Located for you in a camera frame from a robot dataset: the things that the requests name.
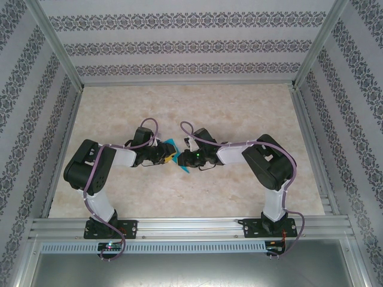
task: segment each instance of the patterned wallpaper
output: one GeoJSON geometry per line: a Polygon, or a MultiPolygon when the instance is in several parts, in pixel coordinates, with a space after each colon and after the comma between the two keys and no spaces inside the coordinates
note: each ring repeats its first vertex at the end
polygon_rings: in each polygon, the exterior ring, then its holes
{"type": "Polygon", "coordinates": [[[77,91],[21,0],[0,4],[0,286],[40,217],[77,91]]]}
{"type": "Polygon", "coordinates": [[[332,4],[41,1],[86,84],[293,80],[332,4]]]}
{"type": "Polygon", "coordinates": [[[350,1],[300,87],[374,286],[383,286],[382,20],[382,0],[350,1]]]}

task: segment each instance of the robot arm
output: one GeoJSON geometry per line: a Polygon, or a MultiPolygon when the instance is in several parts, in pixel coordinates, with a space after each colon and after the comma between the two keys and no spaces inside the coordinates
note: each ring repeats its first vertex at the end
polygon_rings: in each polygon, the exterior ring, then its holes
{"type": "MultiPolygon", "coordinates": [[[[193,136],[209,142],[217,143],[206,129],[199,129],[193,136]]],[[[188,167],[202,167],[207,162],[214,165],[232,163],[247,163],[259,182],[266,188],[266,201],[261,217],[264,219],[264,228],[269,233],[287,214],[282,206],[284,187],[293,176],[293,167],[289,159],[280,151],[264,145],[244,146],[215,146],[194,140],[185,139],[192,149],[186,149],[179,157],[178,164],[188,167]]],[[[271,136],[262,135],[257,142],[265,142],[282,148],[271,136]]]]}
{"type": "MultiPolygon", "coordinates": [[[[175,155],[174,146],[163,143],[158,138],[151,142],[151,138],[153,138],[153,132],[150,129],[139,127],[134,139],[126,142],[125,147],[110,145],[103,148],[85,198],[93,212],[90,218],[93,233],[100,234],[101,237],[115,235],[113,230],[101,223],[97,217],[116,228],[118,226],[117,211],[111,206],[104,187],[112,166],[137,167],[144,160],[151,161],[153,165],[165,164],[175,155]],[[126,148],[129,144],[133,147],[148,141],[151,144],[148,143],[140,148],[126,148]]],[[[81,196],[83,196],[83,191],[93,169],[93,163],[101,150],[101,146],[90,139],[84,140],[65,167],[64,180],[69,182],[71,187],[76,189],[81,196]]]]}

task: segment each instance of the black servo bracket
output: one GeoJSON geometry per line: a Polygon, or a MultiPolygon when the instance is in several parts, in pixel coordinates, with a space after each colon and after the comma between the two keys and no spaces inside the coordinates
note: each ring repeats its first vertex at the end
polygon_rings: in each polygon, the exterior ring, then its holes
{"type": "Polygon", "coordinates": [[[243,226],[245,238],[297,237],[297,228],[293,218],[283,218],[280,222],[270,222],[264,218],[247,218],[238,220],[243,226]]]}
{"type": "MultiPolygon", "coordinates": [[[[125,239],[136,239],[137,220],[118,220],[117,229],[124,234],[125,239]]],[[[90,219],[86,222],[84,239],[119,239],[121,236],[113,232],[112,234],[100,233],[95,226],[95,220],[90,219]]]]}

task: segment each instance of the enclosure wall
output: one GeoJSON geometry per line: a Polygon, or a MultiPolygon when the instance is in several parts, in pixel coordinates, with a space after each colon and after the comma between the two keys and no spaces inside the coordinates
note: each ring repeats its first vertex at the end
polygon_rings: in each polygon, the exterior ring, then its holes
{"type": "Polygon", "coordinates": [[[349,1],[299,87],[374,286],[383,285],[382,19],[382,0],[349,1]]]}
{"type": "Polygon", "coordinates": [[[293,80],[334,0],[45,0],[85,84],[293,80]]]}
{"type": "Polygon", "coordinates": [[[0,2],[0,286],[41,216],[78,93],[23,1],[0,2]]]}

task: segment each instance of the perforated metal strip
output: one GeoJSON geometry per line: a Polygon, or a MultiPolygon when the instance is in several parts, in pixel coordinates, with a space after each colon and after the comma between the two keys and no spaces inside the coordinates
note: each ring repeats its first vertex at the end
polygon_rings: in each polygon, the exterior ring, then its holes
{"type": "MultiPolygon", "coordinates": [[[[44,243],[42,254],[95,254],[97,242],[44,243]]],[[[126,254],[196,254],[196,253],[253,253],[266,252],[264,241],[245,242],[128,242],[126,254]]],[[[116,254],[117,251],[105,251],[116,254]]]]}

